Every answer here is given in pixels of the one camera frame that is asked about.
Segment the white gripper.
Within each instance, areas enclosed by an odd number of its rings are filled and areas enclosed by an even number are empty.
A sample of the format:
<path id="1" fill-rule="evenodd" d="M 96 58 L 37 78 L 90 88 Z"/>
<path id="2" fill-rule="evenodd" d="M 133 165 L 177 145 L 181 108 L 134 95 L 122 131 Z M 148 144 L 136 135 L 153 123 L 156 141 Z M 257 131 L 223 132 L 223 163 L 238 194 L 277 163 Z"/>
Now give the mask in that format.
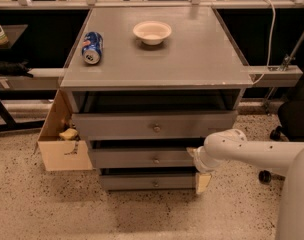
<path id="1" fill-rule="evenodd" d="M 186 151 L 193 157 L 194 166 L 200 172 L 195 176 L 195 189 L 197 194 L 202 194 L 207 189 L 212 178 L 210 172 L 215 171 L 223 161 L 212 158 L 203 146 L 198 148 L 187 147 Z"/>

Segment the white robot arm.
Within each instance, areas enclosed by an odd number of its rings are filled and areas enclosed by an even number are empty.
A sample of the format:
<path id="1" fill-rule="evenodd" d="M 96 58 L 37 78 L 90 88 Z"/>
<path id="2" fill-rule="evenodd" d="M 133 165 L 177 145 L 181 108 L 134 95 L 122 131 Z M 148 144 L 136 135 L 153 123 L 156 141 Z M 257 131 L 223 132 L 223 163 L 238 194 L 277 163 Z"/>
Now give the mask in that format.
<path id="1" fill-rule="evenodd" d="M 304 142 L 249 141 L 242 131 L 229 129 L 187 152 L 200 173 L 233 160 L 283 176 L 275 240 L 304 240 Z"/>

